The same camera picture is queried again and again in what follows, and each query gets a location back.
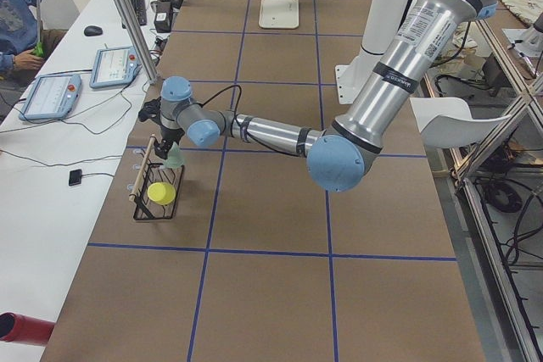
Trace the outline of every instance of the person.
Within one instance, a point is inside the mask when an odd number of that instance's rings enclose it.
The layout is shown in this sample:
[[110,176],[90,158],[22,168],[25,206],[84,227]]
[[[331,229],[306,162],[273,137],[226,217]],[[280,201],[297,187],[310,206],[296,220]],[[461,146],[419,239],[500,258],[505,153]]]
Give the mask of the person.
[[62,30],[42,30],[44,57],[33,54],[37,22],[29,6],[36,0],[0,0],[0,76],[27,86],[60,43]]

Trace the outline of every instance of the blue joint cap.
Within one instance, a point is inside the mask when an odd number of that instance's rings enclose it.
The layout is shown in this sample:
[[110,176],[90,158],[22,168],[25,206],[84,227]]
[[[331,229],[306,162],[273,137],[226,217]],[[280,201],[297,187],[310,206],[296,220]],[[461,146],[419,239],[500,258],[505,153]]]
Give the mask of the blue joint cap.
[[181,102],[193,95],[190,82],[182,76],[171,76],[162,84],[160,96],[168,102]]
[[323,136],[307,154],[314,182],[328,191],[350,190],[364,176],[366,166],[358,148],[342,136]]
[[479,14],[477,15],[477,19],[488,19],[489,17],[492,17],[495,14],[495,11],[498,9],[498,2],[491,4],[490,6],[484,6]]
[[221,131],[219,126],[209,119],[192,123],[187,130],[187,136],[199,148],[207,148],[217,141]]

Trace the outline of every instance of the red cylinder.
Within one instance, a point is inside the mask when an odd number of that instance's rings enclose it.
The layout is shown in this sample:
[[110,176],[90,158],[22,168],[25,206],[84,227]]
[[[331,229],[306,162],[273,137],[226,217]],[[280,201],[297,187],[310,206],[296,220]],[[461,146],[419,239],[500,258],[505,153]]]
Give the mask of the red cylinder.
[[26,315],[4,313],[0,315],[0,341],[46,346],[54,323]]

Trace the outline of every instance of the white table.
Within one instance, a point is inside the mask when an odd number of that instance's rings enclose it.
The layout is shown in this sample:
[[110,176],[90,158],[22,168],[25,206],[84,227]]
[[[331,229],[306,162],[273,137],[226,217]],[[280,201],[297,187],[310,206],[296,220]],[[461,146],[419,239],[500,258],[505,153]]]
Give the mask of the white table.
[[[148,8],[148,25],[143,34],[149,48],[155,34],[153,12]],[[104,29],[101,36],[85,37],[87,25]],[[100,48],[130,45],[113,0],[91,0],[73,24],[40,74],[92,68]],[[118,89],[93,91],[89,74],[82,74],[83,88],[71,114],[100,103]],[[51,123],[34,129],[0,133],[0,148],[48,164],[73,163],[120,155],[144,99],[147,77],[141,70],[123,93],[132,108],[117,125],[94,136],[80,125]],[[115,122],[129,104],[120,95],[69,121],[82,122],[101,131]],[[32,127],[12,110],[0,132]],[[84,177],[79,186],[68,186],[70,170],[83,174],[114,174],[119,159],[99,160],[68,167],[44,167],[31,161],[0,153],[0,313],[15,312],[56,321],[76,273],[88,238],[111,183],[107,175]],[[42,347],[0,343],[2,361],[38,361]]]

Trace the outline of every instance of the person's hand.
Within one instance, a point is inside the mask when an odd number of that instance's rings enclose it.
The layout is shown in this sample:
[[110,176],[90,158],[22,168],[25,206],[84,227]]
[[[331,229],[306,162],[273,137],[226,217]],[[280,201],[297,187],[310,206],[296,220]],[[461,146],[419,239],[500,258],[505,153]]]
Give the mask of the person's hand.
[[26,50],[14,58],[14,70],[39,70],[45,60],[32,54],[34,50]]

